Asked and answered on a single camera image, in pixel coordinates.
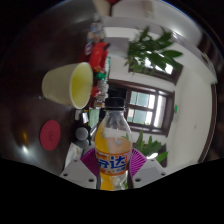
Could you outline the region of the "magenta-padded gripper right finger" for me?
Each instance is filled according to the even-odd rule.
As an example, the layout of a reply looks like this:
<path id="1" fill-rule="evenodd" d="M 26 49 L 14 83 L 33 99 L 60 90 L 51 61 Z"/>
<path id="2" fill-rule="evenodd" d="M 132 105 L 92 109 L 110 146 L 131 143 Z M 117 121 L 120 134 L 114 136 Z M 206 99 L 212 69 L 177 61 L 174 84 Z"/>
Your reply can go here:
<path id="1" fill-rule="evenodd" d="M 139 150 L 133 148 L 128 169 L 128 188 L 146 186 L 166 176 L 166 172 L 156 159 L 147 159 Z"/>

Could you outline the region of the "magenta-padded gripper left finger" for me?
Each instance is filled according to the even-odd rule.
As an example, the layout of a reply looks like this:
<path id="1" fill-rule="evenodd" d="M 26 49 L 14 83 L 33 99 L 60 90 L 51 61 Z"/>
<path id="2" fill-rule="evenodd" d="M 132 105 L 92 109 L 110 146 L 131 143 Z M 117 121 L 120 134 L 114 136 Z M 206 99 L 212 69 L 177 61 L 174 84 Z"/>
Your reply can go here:
<path id="1" fill-rule="evenodd" d="M 84 188 L 99 189 L 100 171 L 95 149 L 89 150 L 79 160 L 73 159 L 60 177 Z"/>

